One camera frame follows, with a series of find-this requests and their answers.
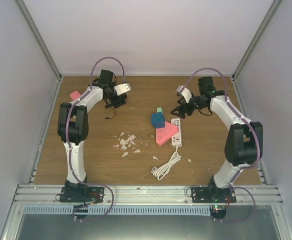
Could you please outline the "blue cube socket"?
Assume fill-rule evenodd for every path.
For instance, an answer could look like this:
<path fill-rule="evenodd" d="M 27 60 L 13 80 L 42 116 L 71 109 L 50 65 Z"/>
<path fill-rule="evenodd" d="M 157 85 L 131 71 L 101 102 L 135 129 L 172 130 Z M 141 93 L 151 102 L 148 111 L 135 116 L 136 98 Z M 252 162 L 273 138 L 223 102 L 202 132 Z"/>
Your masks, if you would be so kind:
<path fill-rule="evenodd" d="M 165 127 L 165 117 L 162 112 L 156 112 L 151 115 L 151 124 L 155 129 Z"/>

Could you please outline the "mint green plug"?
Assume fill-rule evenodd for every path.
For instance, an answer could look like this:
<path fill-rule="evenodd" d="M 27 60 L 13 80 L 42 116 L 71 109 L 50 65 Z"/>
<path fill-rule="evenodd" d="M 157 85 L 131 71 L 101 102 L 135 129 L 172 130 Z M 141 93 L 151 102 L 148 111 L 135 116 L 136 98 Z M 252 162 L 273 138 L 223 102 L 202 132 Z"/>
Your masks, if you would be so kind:
<path fill-rule="evenodd" d="M 163 108 L 161 107 L 158 107 L 157 110 L 156 110 L 157 113 L 162 113 L 164 114 L 164 111 L 163 111 Z"/>

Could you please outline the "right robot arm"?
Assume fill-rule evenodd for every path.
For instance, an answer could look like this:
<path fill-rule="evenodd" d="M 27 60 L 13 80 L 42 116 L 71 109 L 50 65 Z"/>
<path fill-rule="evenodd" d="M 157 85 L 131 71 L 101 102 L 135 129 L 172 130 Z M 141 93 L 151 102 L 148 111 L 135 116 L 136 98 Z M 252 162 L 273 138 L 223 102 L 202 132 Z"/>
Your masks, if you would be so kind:
<path fill-rule="evenodd" d="M 226 90 L 217 90 L 210 76 L 198 79 L 199 96 L 184 85 L 176 93 L 180 96 L 178 106 L 171 113 L 184 119 L 197 110 L 208 109 L 216 114 L 228 129 L 224 147 L 225 162 L 207 186 L 207 196 L 214 203 L 231 196 L 231 187 L 238 176 L 252 168 L 262 157 L 263 126 L 245 117 L 230 101 Z"/>

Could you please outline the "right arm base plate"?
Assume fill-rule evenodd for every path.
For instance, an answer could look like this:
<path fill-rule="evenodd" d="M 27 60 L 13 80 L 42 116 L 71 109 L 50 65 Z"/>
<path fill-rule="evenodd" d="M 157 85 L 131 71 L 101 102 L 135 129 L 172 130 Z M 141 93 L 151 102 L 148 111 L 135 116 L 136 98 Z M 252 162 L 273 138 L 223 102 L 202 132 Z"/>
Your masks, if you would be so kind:
<path fill-rule="evenodd" d="M 229 188 L 210 189 L 207 186 L 191 185 L 186 191 L 186 196 L 192 199 L 193 203 L 236 203 L 234 191 Z"/>

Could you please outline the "small pink plug adapter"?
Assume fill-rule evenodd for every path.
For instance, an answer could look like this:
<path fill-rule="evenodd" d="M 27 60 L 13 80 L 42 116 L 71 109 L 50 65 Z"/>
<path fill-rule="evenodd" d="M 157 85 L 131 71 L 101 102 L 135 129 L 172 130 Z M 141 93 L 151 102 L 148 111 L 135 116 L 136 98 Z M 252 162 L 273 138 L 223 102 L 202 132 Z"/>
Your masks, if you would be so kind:
<path fill-rule="evenodd" d="M 81 94 L 78 91 L 74 91 L 74 92 L 70 93 L 70 98 L 73 101 L 76 101 L 77 99 L 79 99 L 80 96 L 81 96 Z"/>

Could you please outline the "large pink socket block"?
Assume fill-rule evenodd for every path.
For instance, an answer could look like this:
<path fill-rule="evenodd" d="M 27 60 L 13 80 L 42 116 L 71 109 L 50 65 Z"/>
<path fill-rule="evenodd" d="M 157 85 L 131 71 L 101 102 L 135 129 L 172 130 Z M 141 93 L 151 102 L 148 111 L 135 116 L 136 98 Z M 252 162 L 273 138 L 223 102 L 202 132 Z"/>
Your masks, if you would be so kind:
<path fill-rule="evenodd" d="M 177 126 L 166 121 L 164 128 L 156 129 L 156 143 L 159 146 L 162 146 L 168 140 L 170 140 L 177 132 L 178 132 Z"/>

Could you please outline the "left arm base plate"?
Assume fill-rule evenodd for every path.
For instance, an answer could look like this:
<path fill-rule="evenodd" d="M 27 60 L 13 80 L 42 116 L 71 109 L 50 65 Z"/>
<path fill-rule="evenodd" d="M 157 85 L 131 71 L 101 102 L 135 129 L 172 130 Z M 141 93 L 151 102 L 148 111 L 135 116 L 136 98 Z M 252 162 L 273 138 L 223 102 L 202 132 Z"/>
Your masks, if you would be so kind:
<path fill-rule="evenodd" d="M 104 187 L 83 186 L 83 187 L 66 187 L 64 186 L 61 193 L 56 195 L 56 200 L 61 203 L 93 203 L 103 202 Z"/>

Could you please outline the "black power adapter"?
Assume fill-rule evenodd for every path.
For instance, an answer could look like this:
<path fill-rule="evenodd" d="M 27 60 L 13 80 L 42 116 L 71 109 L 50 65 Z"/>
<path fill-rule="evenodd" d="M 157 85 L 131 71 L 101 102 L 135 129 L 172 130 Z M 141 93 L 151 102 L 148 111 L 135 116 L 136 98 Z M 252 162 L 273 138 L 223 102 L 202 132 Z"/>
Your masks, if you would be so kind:
<path fill-rule="evenodd" d="M 125 105 L 125 104 L 126 104 L 125 99 L 117 99 L 117 100 L 114 101 L 113 106 L 114 106 L 115 109 L 117 109 L 117 108 L 119 108 L 120 106 L 123 106 L 123 105 Z"/>

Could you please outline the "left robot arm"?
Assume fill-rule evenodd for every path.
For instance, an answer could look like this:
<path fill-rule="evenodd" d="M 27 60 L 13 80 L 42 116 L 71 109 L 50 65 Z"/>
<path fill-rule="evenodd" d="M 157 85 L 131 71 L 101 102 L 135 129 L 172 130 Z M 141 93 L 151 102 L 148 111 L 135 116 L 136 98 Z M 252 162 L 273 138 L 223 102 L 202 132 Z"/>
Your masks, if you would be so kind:
<path fill-rule="evenodd" d="M 89 111 L 100 101 L 107 108 L 117 109 L 126 103 L 127 93 L 131 91 L 128 83 L 116 83 L 116 77 L 109 70 L 101 70 L 99 78 L 93 80 L 83 94 L 59 108 L 57 133 L 64 144 L 68 174 L 66 187 L 73 188 L 71 196 L 78 202 L 88 198 L 87 174 L 84 169 L 84 143 L 89 133 Z"/>

